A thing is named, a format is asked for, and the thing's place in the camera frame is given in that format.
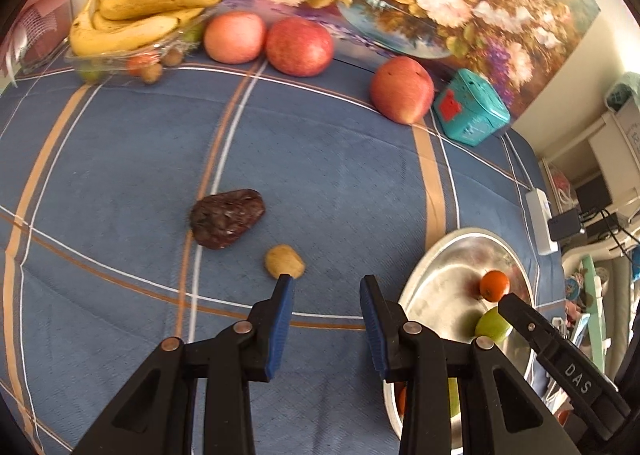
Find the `green apple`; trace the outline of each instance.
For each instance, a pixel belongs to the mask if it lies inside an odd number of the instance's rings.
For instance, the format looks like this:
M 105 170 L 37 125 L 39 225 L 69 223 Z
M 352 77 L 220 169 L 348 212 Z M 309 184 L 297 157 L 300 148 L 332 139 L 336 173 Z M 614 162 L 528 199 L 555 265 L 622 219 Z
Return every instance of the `green apple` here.
M 82 81 L 88 85 L 94 85 L 99 83 L 104 72 L 102 70 L 78 70 L 78 75 L 82 78 Z
M 455 417 L 460 413 L 460 395 L 458 393 L 458 380 L 449 377 L 449 416 Z
M 205 24 L 199 23 L 194 25 L 182 35 L 182 41 L 187 43 L 200 43 L 204 35 Z
M 502 343 L 511 334 L 513 327 L 498 314 L 498 308 L 494 307 L 480 318 L 476 324 L 476 337 L 487 336 L 496 343 Z

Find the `white stripe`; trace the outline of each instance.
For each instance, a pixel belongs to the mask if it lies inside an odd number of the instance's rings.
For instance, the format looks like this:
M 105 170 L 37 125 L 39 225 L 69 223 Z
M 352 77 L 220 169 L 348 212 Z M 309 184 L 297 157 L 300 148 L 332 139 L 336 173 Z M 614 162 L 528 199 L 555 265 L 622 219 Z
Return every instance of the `white stripe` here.
M 417 128 L 420 128 L 421 130 L 427 131 L 428 133 L 431 133 L 431 135 L 436 135 L 437 134 L 431 130 L 431 128 L 428 128 L 426 126 L 417 126 Z M 517 178 L 512 177 L 511 175 L 507 175 L 504 171 L 502 171 L 500 168 L 495 167 L 493 164 L 491 164 L 490 162 L 485 161 L 482 157 L 480 157 L 479 155 L 476 155 L 475 153 L 469 151 L 468 149 L 464 148 L 463 146 L 460 146 L 458 143 L 456 143 L 455 141 L 452 141 L 450 139 L 448 139 L 446 136 L 442 136 L 442 139 L 447 141 L 451 146 L 453 146 L 454 148 L 458 148 L 460 151 L 465 152 L 467 155 L 473 157 L 474 159 L 476 159 L 476 161 L 481 162 L 482 164 L 484 164 L 485 166 L 488 166 L 489 168 L 491 168 L 492 170 L 494 170 L 495 172 L 498 172 L 500 175 L 502 175 L 503 177 L 505 177 L 506 179 L 509 179 L 512 182 L 515 182 L 517 184 L 519 184 L 520 186 L 522 186 L 523 188 L 526 188 L 527 185 L 523 184 L 522 182 L 520 182 Z
M 520 157 L 520 154 L 518 154 L 518 150 L 516 150 L 515 145 L 511 141 L 511 137 L 509 136 L 508 133 L 505 133 L 504 136 L 509 141 L 509 145 L 510 145 L 511 151 L 513 151 L 513 154 L 516 156 L 516 159 L 518 160 L 518 165 L 520 166 L 520 169 L 524 173 L 524 177 L 527 179 L 527 183 L 528 183 L 527 187 L 530 190 L 534 190 L 535 186 L 533 186 L 533 181 L 531 180 L 531 177 L 529 176 L 529 172 L 527 171 L 527 167 L 524 165 L 524 162 L 522 161 L 522 159 Z
M 16 406 L 18 406 L 18 408 L 24 408 L 25 410 L 27 410 L 26 407 L 23 404 L 18 402 L 18 400 L 14 397 L 13 393 L 11 393 L 9 391 L 9 389 L 2 383 L 2 381 L 0 381 L 0 387 L 2 387 L 4 389 L 4 391 L 6 392 L 6 394 L 14 400 L 14 402 L 15 402 Z M 60 444 L 60 446 L 62 446 L 67 451 L 71 451 L 71 448 L 69 446 L 67 446 L 60 439 L 58 439 L 58 438 L 54 437 L 52 434 L 50 434 L 46 429 L 44 429 L 42 427 L 42 425 L 39 422 L 37 422 L 37 421 L 35 421 L 35 422 L 36 422 L 36 424 L 38 424 L 40 426 L 40 428 L 42 429 L 42 431 L 44 433 L 49 435 L 49 437 L 51 437 L 54 441 L 56 441 L 58 444 Z
M 0 205 L 0 210 L 4 211 L 8 215 L 11 215 L 13 218 L 19 218 L 18 216 L 15 215 L 15 213 L 11 212 L 10 210 L 5 208 L 4 206 Z M 23 223 L 26 226 L 29 226 L 29 223 L 25 222 L 24 220 L 23 220 Z M 87 255 L 84 255 L 84 254 L 80 253 L 79 251 L 76 251 L 72 247 L 69 247 L 68 245 L 63 244 L 59 240 L 57 240 L 57 239 L 55 239 L 53 237 L 50 237 L 47 233 L 43 233 L 39 229 L 33 228 L 33 232 L 36 233 L 37 235 L 40 235 L 41 237 L 46 238 L 47 240 L 53 242 L 54 244 L 59 245 L 60 247 L 63 247 L 64 249 L 66 249 L 70 253 L 73 253 L 74 255 L 77 255 L 78 257 L 82 258 L 83 260 L 89 261 L 90 263 L 93 263 L 94 265 L 97 265 L 98 267 L 101 267 L 102 269 L 105 269 L 106 271 L 111 271 L 112 273 L 116 273 L 117 275 L 125 276 L 126 278 L 134 279 L 136 281 L 145 283 L 147 285 L 152 285 L 153 287 L 156 287 L 158 289 L 163 289 L 164 291 L 175 292 L 175 293 L 179 292 L 178 289 L 174 289 L 173 287 L 169 287 L 167 285 L 162 285 L 161 283 L 156 283 L 155 281 L 151 281 L 151 280 L 148 280 L 146 278 L 140 278 L 140 276 L 132 275 L 131 273 L 126 273 L 125 271 L 121 271 L 120 269 L 116 269 L 114 267 L 110 267 L 109 265 L 106 265 L 106 264 L 104 264 L 104 263 L 102 263 L 102 262 L 100 262 L 98 260 L 95 260 L 94 258 L 88 257 Z M 189 298 L 193 297 L 193 294 L 191 294 L 190 292 L 187 292 L 186 295 Z M 220 299 L 210 298 L 208 296 L 202 296 L 202 295 L 199 295 L 197 298 L 198 298 L 198 300 L 210 301 L 212 303 L 219 303 L 220 305 L 229 305 L 231 307 L 238 307 L 238 308 L 242 308 L 242 309 L 250 309 L 252 307 L 252 305 L 245 305 L 244 303 L 236 303 L 236 302 L 233 302 L 233 301 L 220 300 Z M 332 315 L 332 314 L 311 314 L 311 313 L 305 313 L 305 312 L 294 312 L 292 314 L 294 314 L 295 316 L 303 316 L 303 317 L 310 317 L 310 318 L 349 319 L 349 320 L 351 320 L 351 319 L 362 319 L 362 316 L 340 316 L 340 315 Z
M 243 74 L 242 72 L 231 72 L 230 70 L 218 70 L 218 69 L 209 69 L 206 67 L 188 67 L 188 66 L 183 66 L 183 67 L 178 67 L 178 69 L 180 70 L 203 70 L 205 72 L 220 72 L 221 74 L 230 74 L 233 76 L 244 76 L 245 74 Z M 320 94 L 321 96 L 326 96 L 328 98 L 334 98 L 334 99 L 338 99 L 340 101 L 344 101 L 344 102 L 348 102 L 350 104 L 354 104 L 355 106 L 359 106 L 361 108 L 364 108 L 366 110 L 368 110 L 369 112 L 373 112 L 375 114 L 380 115 L 380 117 L 383 117 L 380 112 L 376 111 L 375 109 L 371 108 L 370 106 L 367 106 L 366 104 L 362 103 L 362 102 L 357 102 L 354 99 L 349 99 L 349 98 L 343 98 L 340 95 L 337 94 L 331 94 L 329 92 L 324 92 L 323 90 L 316 90 L 315 88 L 313 88 L 312 86 L 303 86 L 303 85 L 298 85 L 295 83 L 288 83 L 286 81 L 280 81 L 277 79 L 273 79 L 273 78 L 264 78 L 261 77 L 259 79 L 260 81 L 266 81 L 269 83 L 277 83 L 278 85 L 285 85 L 285 86 L 292 86 L 293 88 L 299 88 L 300 90 L 306 90 L 308 92 L 313 92 L 315 94 Z M 418 126 L 418 128 L 421 128 L 424 131 L 427 131 L 428 133 L 430 133 L 433 136 L 436 136 L 437 138 L 444 140 L 446 142 L 448 142 L 451 146 L 454 146 L 455 148 L 458 148 L 459 150 L 462 150 L 464 153 L 466 153 L 467 155 L 470 155 L 471 157 L 473 157 L 474 159 L 478 160 L 479 162 L 483 163 L 484 165 L 488 166 L 489 168 L 491 168 L 492 170 L 498 172 L 500 175 L 502 175 L 503 177 L 516 182 L 517 184 L 520 184 L 522 187 L 526 188 L 527 185 L 520 182 L 517 178 L 513 178 L 510 175 L 507 175 L 504 171 L 502 171 L 500 168 L 495 167 L 493 164 L 491 164 L 490 162 L 485 161 L 482 157 L 480 157 L 479 155 L 476 155 L 475 153 L 469 151 L 468 149 L 464 148 L 463 146 L 460 146 L 458 143 L 456 143 L 453 140 L 450 140 L 448 137 L 446 137 L 445 135 L 440 134 L 437 131 L 431 130 L 431 128 L 428 128 L 426 126 Z
M 509 166 L 511 167 L 511 172 L 515 177 L 516 172 L 513 168 L 513 162 L 511 162 L 511 157 L 509 155 L 509 148 L 505 144 L 504 139 L 501 137 L 502 147 L 504 148 L 504 152 L 507 155 L 507 159 L 509 161 Z M 536 291 L 533 295 L 533 302 L 535 305 L 538 304 L 538 286 L 540 284 L 540 264 L 538 263 L 538 250 L 534 247 L 533 241 L 531 240 L 531 233 L 529 232 L 529 224 L 527 223 L 527 212 L 524 209 L 524 204 L 522 203 L 522 194 L 520 193 L 520 186 L 516 184 L 516 191 L 518 192 L 518 199 L 520 200 L 520 209 L 522 210 L 522 218 L 524 219 L 524 226 L 527 229 L 527 239 L 529 240 L 529 247 L 531 248 L 531 252 L 533 253 L 533 259 L 536 262 Z
M 229 74 L 231 76 L 242 76 L 242 77 L 244 77 L 246 75 L 243 72 L 232 72 L 231 70 L 208 69 L 206 67 L 188 67 L 188 66 L 183 66 L 183 67 L 177 67 L 177 69 L 178 70 L 203 70 L 205 72 L 219 72 L 221 74 Z M 374 112 L 375 114 L 380 115 L 380 112 L 374 110 L 373 108 L 371 108 L 370 106 L 367 106 L 366 104 L 364 104 L 362 102 L 358 102 L 358 101 L 355 101 L 354 99 L 350 99 L 350 98 L 344 98 L 344 97 L 340 96 L 339 94 L 332 94 L 330 92 L 324 92 L 323 90 L 316 90 L 312 86 L 298 85 L 298 84 L 295 84 L 295 83 L 289 83 L 289 82 L 277 80 L 277 79 L 274 79 L 274 78 L 260 77 L 258 79 L 260 81 L 266 81 L 268 83 L 277 83 L 278 85 L 292 86 L 293 88 L 298 88 L 300 90 L 306 90 L 308 92 L 314 92 L 316 94 L 321 94 L 321 95 L 326 96 L 328 98 L 334 98 L 334 99 L 338 99 L 339 101 L 345 101 L 345 102 L 354 104 L 355 106 L 359 106 L 361 108 L 366 108 L 370 112 Z
M 332 318 L 336 320 L 361 320 L 364 319 L 362 316 L 340 316 L 340 315 L 332 315 L 332 314 L 309 314 L 306 312 L 292 312 L 295 316 L 302 316 L 305 318 Z
M 456 229 L 460 229 L 460 206 L 458 204 L 458 194 L 456 193 L 456 183 L 453 182 L 453 172 L 451 171 L 451 166 L 449 164 L 449 157 L 447 157 L 447 152 L 444 149 L 444 142 L 442 140 L 442 134 L 440 130 L 438 130 L 438 125 L 436 123 L 436 118 L 433 115 L 433 110 L 430 110 L 431 120 L 433 121 L 433 128 L 438 134 L 438 140 L 440 142 L 440 147 L 442 148 L 442 154 L 444 155 L 444 161 L 447 164 L 447 170 L 449 171 L 449 179 L 451 181 L 451 189 L 453 190 L 453 200 L 456 204 Z
M 565 298 L 559 299 L 559 300 L 554 300 L 554 301 L 550 301 L 549 303 L 543 303 L 542 305 L 538 305 L 536 307 L 537 310 L 545 310 L 548 309 L 549 307 L 553 307 L 554 305 L 558 305 L 559 303 L 562 303 L 565 301 Z
M 49 69 L 49 67 L 51 66 L 51 64 L 53 63 L 53 61 L 56 60 L 56 58 L 52 59 L 49 64 L 47 65 L 46 69 L 44 69 L 44 71 L 46 72 L 47 69 Z M 40 76 L 36 76 L 36 80 L 33 82 L 33 85 L 31 85 L 28 89 L 27 92 L 25 93 L 25 95 L 23 95 L 20 98 L 20 101 L 18 101 L 18 104 L 15 105 L 14 111 L 12 112 L 11 116 L 9 117 L 9 120 L 6 122 L 6 124 L 4 125 L 4 128 L 2 128 L 2 131 L 0 132 L 0 139 L 2 139 L 2 136 L 4 135 L 4 132 L 6 131 L 7 128 L 9 128 L 9 125 L 11 124 L 11 121 L 14 120 L 15 114 L 18 112 L 18 108 L 20 108 L 20 105 L 22 104 L 22 102 L 24 101 L 24 99 L 29 95 L 29 93 L 31 92 L 31 90 L 33 89 L 34 86 L 36 86 L 36 83 L 38 82 L 38 80 L 42 77 L 42 75 Z
M 62 142 L 60 143 L 60 147 L 58 148 L 58 151 L 56 152 L 55 156 L 53 157 L 53 161 L 51 162 L 51 165 L 49 166 L 49 171 L 47 171 L 47 176 L 45 177 L 44 183 L 42 185 L 42 190 L 40 191 L 40 196 L 38 196 L 38 201 L 36 202 L 36 206 L 33 209 L 33 216 L 31 217 L 31 222 L 32 224 L 35 223 L 36 221 L 36 216 L 38 215 L 38 209 L 40 208 L 40 203 L 42 202 L 42 198 L 44 197 L 44 192 L 47 189 L 47 185 L 49 184 L 49 179 L 51 178 L 51 172 L 53 171 L 53 168 L 55 168 L 56 163 L 58 162 L 58 157 L 60 157 L 60 153 L 62 152 L 62 149 L 64 148 L 69 136 L 71 135 L 71 132 L 73 132 L 74 128 L 76 127 L 76 124 L 78 123 L 78 120 L 80 119 L 80 117 L 82 117 L 82 114 L 84 114 L 84 111 L 86 110 L 86 108 L 89 106 L 89 104 L 91 103 L 92 99 L 94 99 L 95 95 L 98 93 L 98 90 L 100 90 L 100 87 L 102 85 L 98 85 L 98 87 L 92 92 L 91 96 L 89 97 L 89 99 L 86 100 L 86 102 L 84 103 L 84 106 L 82 107 L 82 109 L 80 110 L 80 112 L 78 113 L 78 115 L 76 116 L 75 120 L 73 121 L 73 123 L 71 124 L 71 126 L 69 127 L 69 129 L 66 132 L 66 135 L 64 137 L 64 139 L 62 140 Z M 31 398 L 31 391 L 29 390 L 29 383 L 27 382 L 27 364 L 25 362 L 24 359 L 24 340 L 23 340 L 23 333 L 22 333 L 22 295 L 24 293 L 24 264 L 27 261 L 27 258 L 29 257 L 29 250 L 31 247 L 31 235 L 33 232 L 33 228 L 30 226 L 29 227 L 29 234 L 27 236 L 27 247 L 24 251 L 24 257 L 22 258 L 22 261 L 20 262 L 20 356 L 22 358 L 22 375 L 24 376 L 24 388 L 27 391 L 27 396 L 29 397 L 29 403 L 31 406 L 31 414 L 33 416 L 33 420 L 36 426 L 36 437 L 38 437 L 38 441 L 40 442 L 40 446 L 42 447 L 42 451 L 44 453 L 44 446 L 42 446 L 42 441 L 40 440 L 40 434 L 38 433 L 38 425 L 36 423 L 36 411 L 33 407 L 33 399 Z
M 231 148 L 231 143 L 236 134 L 236 130 L 238 128 L 238 123 L 240 122 L 240 117 L 242 117 L 242 112 L 244 112 L 244 108 L 251 96 L 251 93 L 254 91 L 255 85 L 258 82 L 258 78 L 264 72 L 264 69 L 267 67 L 267 60 L 264 61 L 262 66 L 258 69 L 258 71 L 254 74 L 253 79 L 247 86 L 244 96 L 238 104 L 238 108 L 236 109 L 236 113 L 234 115 L 233 120 L 231 121 L 231 126 L 229 127 L 228 133 L 226 134 L 225 146 L 223 146 L 222 151 L 220 152 L 220 159 L 218 161 L 218 168 L 216 169 L 216 175 L 213 179 L 213 184 L 211 185 L 210 194 L 215 195 L 218 193 L 218 189 L 220 187 L 220 180 L 222 179 L 222 172 L 225 169 L 226 158 L 229 154 L 229 149 Z M 198 244 L 196 246 L 196 255 L 193 262 L 193 277 L 191 279 L 191 315 L 189 316 L 189 335 L 187 342 L 193 343 L 196 336 L 196 320 L 198 318 L 198 289 L 200 286 L 200 265 L 202 264 L 202 246 Z
M 46 73 L 43 72 L 41 74 L 38 74 L 37 76 L 29 76 L 27 78 L 16 78 L 16 81 L 38 80 L 40 78 L 48 78 L 50 76 L 57 76 L 58 74 L 66 74 L 67 72 L 73 72 L 73 71 L 74 71 L 73 68 L 53 70 L 52 72 L 46 72 Z

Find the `metal rivet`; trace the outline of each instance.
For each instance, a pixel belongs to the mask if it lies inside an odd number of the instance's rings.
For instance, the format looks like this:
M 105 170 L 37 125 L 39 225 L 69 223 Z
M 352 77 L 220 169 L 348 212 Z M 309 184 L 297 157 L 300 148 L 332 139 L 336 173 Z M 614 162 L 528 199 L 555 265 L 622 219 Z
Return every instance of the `metal rivet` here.
M 482 350 L 491 350 L 494 348 L 494 340 L 488 338 L 487 336 L 480 336 L 476 340 L 476 345 L 478 345 Z
M 407 323 L 402 325 L 402 330 L 407 334 L 420 334 L 420 332 L 422 332 L 422 325 L 416 321 L 407 321 Z
M 167 338 L 162 340 L 160 348 L 165 352 L 172 352 L 180 346 L 180 340 L 178 338 Z
M 247 334 L 254 329 L 254 326 L 249 321 L 239 321 L 234 324 L 234 332 L 237 334 Z

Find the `red label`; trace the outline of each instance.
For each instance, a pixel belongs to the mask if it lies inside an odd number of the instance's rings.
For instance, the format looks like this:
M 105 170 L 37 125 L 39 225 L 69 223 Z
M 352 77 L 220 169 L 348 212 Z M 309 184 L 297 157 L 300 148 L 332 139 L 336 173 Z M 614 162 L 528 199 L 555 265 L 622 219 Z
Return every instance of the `red label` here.
M 439 111 L 445 122 L 449 122 L 462 112 L 462 105 L 456 101 L 456 96 L 453 93 L 453 90 L 447 90 L 444 99 L 440 103 Z

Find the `power strip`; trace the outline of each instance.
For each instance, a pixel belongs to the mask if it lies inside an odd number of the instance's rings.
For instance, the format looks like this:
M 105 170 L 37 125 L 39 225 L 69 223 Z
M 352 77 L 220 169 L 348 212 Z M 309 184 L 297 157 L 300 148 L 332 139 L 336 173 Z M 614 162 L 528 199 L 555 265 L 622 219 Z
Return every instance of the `power strip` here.
M 551 208 L 546 199 L 546 193 L 535 188 L 525 196 L 529 215 L 533 224 L 533 236 L 536 239 L 536 248 L 541 257 L 558 252 L 558 242 L 551 240 L 548 221 L 551 220 Z

